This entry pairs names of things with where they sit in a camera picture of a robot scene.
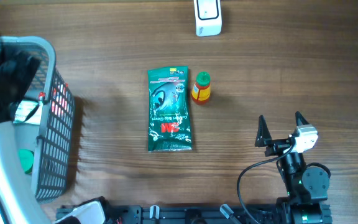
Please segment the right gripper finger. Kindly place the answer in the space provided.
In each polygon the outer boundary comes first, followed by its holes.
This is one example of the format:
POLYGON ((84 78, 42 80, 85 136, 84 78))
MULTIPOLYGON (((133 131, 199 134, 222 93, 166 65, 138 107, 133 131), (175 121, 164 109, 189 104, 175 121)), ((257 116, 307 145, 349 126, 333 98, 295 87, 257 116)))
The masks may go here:
POLYGON ((297 126, 304 126, 310 124, 299 111, 295 113, 295 121, 297 126))
POLYGON ((268 146, 272 143, 272 137, 270 135, 267 123, 263 115, 259 116, 258 130, 255 139, 255 146, 268 146))

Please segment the red bottle green cap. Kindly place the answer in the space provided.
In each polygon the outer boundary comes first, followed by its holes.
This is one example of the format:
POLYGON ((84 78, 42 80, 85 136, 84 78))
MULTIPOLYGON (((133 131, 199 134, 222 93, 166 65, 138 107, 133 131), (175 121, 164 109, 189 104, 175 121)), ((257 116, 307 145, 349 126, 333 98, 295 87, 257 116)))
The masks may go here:
POLYGON ((207 103, 211 96, 211 77, 208 72, 200 72, 196 76, 191 89, 192 100, 199 105, 207 103))

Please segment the green 3M gloves packet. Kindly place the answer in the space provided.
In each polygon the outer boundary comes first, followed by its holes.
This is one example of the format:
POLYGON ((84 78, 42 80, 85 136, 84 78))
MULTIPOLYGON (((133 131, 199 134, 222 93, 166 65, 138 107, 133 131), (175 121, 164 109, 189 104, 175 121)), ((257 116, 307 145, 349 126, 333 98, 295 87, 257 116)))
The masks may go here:
POLYGON ((188 109, 188 67, 174 66, 147 71, 149 84, 148 151, 192 149, 188 109))

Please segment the green lid jar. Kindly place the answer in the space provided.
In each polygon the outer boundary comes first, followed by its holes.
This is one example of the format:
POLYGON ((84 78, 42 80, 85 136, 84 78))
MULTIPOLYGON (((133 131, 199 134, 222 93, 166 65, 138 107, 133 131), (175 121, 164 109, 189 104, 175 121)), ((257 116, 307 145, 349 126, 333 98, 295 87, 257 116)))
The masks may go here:
POLYGON ((28 149, 19 149, 18 156, 25 174, 31 174, 34 165, 34 152, 28 149))

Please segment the light teal packet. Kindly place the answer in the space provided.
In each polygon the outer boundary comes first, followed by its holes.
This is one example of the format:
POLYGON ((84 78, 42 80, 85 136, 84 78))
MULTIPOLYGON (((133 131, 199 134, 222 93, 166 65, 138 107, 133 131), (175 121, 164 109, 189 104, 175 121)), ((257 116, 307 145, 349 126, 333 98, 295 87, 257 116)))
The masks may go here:
POLYGON ((33 100, 22 100, 16 110, 14 124, 39 125, 42 118, 42 102, 33 100))

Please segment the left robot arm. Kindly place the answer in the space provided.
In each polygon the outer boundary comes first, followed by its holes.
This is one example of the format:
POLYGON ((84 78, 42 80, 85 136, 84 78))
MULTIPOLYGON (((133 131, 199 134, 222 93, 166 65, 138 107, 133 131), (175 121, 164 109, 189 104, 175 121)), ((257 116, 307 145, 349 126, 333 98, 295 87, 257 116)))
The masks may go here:
POLYGON ((75 99, 54 47, 0 34, 0 223, 49 223, 67 187, 75 99))

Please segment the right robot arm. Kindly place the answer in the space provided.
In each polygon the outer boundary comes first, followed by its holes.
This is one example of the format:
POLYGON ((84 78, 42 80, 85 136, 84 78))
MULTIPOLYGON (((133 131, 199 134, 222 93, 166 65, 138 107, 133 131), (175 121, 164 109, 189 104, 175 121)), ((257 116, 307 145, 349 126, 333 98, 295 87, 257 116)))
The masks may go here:
POLYGON ((318 130, 303 115, 295 113, 296 128, 285 139, 273 139, 265 118, 259 116, 256 147, 265 148, 265 156, 276 158, 276 165, 287 190, 276 206, 284 223, 332 223, 328 199, 330 170, 317 162, 307 164, 303 153, 314 148, 318 130))

